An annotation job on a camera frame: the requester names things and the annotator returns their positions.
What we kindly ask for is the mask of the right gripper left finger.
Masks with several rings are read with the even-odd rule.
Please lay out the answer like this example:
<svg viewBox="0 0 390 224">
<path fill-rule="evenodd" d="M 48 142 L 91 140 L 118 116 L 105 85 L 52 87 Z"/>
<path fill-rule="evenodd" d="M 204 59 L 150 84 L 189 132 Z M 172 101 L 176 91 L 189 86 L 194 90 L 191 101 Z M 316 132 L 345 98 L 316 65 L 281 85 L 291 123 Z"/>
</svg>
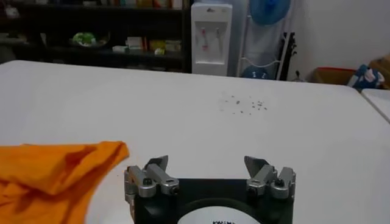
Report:
<svg viewBox="0 0 390 224">
<path fill-rule="evenodd" d="M 152 198 L 158 193 L 176 196 L 180 191 L 179 180 L 166 173 L 168 155 L 151 158 L 141 169 L 128 166 L 124 171 L 125 201 L 130 203 L 136 196 Z"/>
</svg>

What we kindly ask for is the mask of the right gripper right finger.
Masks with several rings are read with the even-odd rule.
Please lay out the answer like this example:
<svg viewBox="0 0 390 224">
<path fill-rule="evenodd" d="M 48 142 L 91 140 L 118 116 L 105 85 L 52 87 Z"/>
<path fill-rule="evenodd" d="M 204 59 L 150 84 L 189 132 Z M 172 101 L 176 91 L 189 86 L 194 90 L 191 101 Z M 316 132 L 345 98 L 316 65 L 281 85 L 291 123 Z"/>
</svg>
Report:
<svg viewBox="0 0 390 224">
<path fill-rule="evenodd" d="M 270 194 L 276 200 L 289 200 L 295 197 L 296 173 L 290 167 L 280 172 L 265 159 L 245 156 L 244 163 L 250 178 L 246 181 L 246 191 L 250 196 L 262 197 Z"/>
</svg>

